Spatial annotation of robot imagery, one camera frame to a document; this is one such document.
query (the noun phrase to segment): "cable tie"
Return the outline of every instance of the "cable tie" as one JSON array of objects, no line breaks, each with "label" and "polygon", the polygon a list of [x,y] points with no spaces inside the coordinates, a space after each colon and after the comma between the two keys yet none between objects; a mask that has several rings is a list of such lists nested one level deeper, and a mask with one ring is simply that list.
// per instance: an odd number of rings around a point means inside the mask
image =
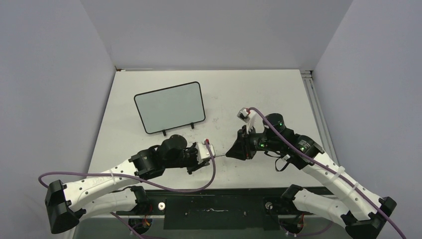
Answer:
[{"label": "cable tie", "polygon": [[340,174],[344,173],[345,171],[346,169],[343,166],[340,166],[334,176],[327,183],[332,184],[338,177],[340,177]]},{"label": "cable tie", "polygon": [[357,186],[359,186],[359,183],[358,182],[355,183],[355,185],[350,190],[350,192],[343,199],[341,199],[341,200],[343,201],[344,199],[348,198],[350,196],[350,194],[352,194],[356,190]]},{"label": "cable tie", "polygon": [[110,169],[111,178],[113,179],[113,184],[116,185],[116,179],[114,178],[113,171]]}]

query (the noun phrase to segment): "black cable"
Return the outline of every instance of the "black cable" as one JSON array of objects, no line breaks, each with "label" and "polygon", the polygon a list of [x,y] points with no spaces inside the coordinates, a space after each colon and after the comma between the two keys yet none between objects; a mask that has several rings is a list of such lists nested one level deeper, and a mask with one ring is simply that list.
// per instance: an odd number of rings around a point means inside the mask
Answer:
[{"label": "black cable", "polygon": [[274,218],[275,215],[272,215],[271,213],[271,209],[268,210],[268,213],[270,214],[271,219],[279,226],[281,226],[280,221],[278,220],[278,216],[277,219]]},{"label": "black cable", "polygon": [[125,187],[125,188],[123,188],[123,189],[119,189],[119,190],[114,190],[114,191],[112,191],[112,192],[110,192],[110,193],[119,193],[119,192],[123,192],[124,190],[126,190],[126,189],[128,189],[128,188],[132,188],[132,186],[128,186],[128,187]]},{"label": "black cable", "polygon": [[[278,155],[278,156],[271,155],[271,154],[269,154],[268,152],[273,152],[273,153],[275,153],[275,154],[276,154],[276,155]],[[265,154],[265,155],[267,155],[267,156],[269,156],[269,157],[273,157],[273,158],[279,158],[279,157],[281,157],[281,153],[276,152],[276,151],[265,150],[265,151],[264,151],[264,154]]]},{"label": "black cable", "polygon": [[289,164],[290,164],[290,163],[288,163],[288,162],[287,162],[287,163],[283,166],[283,168],[282,168],[282,169],[278,169],[278,168],[277,168],[277,161],[278,161],[279,159],[281,159],[281,158],[277,158],[277,159],[276,159],[276,161],[274,162],[274,166],[275,166],[275,168],[276,168],[276,171],[277,171],[277,172],[283,172],[283,171],[287,168],[287,166],[289,166]]}]

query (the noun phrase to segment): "gray wall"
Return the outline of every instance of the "gray wall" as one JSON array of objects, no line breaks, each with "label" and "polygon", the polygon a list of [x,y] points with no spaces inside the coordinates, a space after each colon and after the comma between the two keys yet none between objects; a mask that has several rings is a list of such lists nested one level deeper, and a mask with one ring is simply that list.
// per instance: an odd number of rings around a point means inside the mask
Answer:
[{"label": "gray wall", "polygon": [[81,0],[120,68],[313,69],[352,0]]},{"label": "gray wall", "polygon": [[[338,161],[398,202],[408,238],[422,224],[421,11],[420,0],[354,0],[314,72]],[[399,236],[388,225],[380,238]]]},{"label": "gray wall", "polygon": [[114,68],[78,0],[1,1],[0,32],[0,238],[53,238],[37,177],[87,171]]}]

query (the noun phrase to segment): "screw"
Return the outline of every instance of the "screw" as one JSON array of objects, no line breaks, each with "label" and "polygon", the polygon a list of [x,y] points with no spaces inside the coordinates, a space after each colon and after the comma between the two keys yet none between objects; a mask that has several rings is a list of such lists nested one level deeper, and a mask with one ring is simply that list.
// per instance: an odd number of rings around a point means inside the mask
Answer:
[{"label": "screw", "polygon": [[268,202],[268,203],[266,203],[265,204],[265,208],[267,209],[267,210],[269,210],[270,209],[270,206],[272,206],[273,204],[271,203],[271,202]]},{"label": "screw", "polygon": [[158,209],[159,209],[160,211],[164,210],[165,208],[166,208],[166,204],[165,204],[165,203],[159,203],[159,204],[158,204]]}]

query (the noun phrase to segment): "black frame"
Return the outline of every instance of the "black frame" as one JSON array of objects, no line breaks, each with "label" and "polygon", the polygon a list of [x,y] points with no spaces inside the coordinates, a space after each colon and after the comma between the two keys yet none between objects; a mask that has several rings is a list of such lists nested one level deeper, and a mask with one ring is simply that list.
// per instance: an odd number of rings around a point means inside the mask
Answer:
[{"label": "black frame", "polygon": [[[156,132],[148,133],[148,132],[146,131],[146,127],[145,127],[144,121],[143,121],[143,119],[142,119],[141,112],[139,111],[138,105],[136,104],[136,100],[135,100],[135,98],[136,98],[137,96],[140,96],[140,95],[145,95],[145,94],[149,94],[149,93],[153,93],[153,92],[157,92],[157,91],[163,91],[163,90],[167,90],[167,89],[171,89],[171,88],[175,88],[175,87],[180,87],[180,86],[185,86],[185,85],[189,85],[189,84],[194,84],[194,83],[197,83],[197,84],[198,84],[198,86],[199,86],[199,93],[200,93],[200,95],[201,95],[202,110],[204,111],[204,119],[203,119],[203,120],[200,120],[200,121],[197,121],[197,122],[190,122],[190,123],[187,123],[187,124],[184,124],[184,125],[176,126],[176,127],[173,127],[173,128],[164,128],[164,129],[162,129],[162,130],[160,130],[160,131],[156,131]],[[166,131],[166,130],[169,130],[169,129],[174,129],[174,128],[179,128],[179,127],[183,127],[183,126],[187,126],[187,125],[191,125],[191,126],[192,126],[192,128],[194,128],[194,127],[193,127],[193,124],[195,124],[195,123],[199,123],[199,122],[203,122],[203,121],[205,121],[205,119],[207,118],[207,116],[205,115],[204,100],[203,100],[203,98],[202,98],[201,85],[200,85],[200,83],[199,83],[199,82],[197,82],[197,81],[192,81],[192,82],[189,82],[189,83],[184,83],[184,84],[181,84],[181,85],[176,85],[176,86],[166,87],[166,88],[158,89],[158,90],[155,90],[155,91],[148,91],[148,92],[144,92],[144,93],[141,93],[141,94],[137,94],[137,95],[135,95],[135,96],[133,97],[133,101],[135,101],[136,110],[138,110],[139,117],[141,117],[142,126],[144,127],[144,130],[145,130],[145,132],[146,132],[147,134],[154,134],[154,133],[158,133],[158,132],[164,132],[164,135],[165,135],[165,131]]]}]

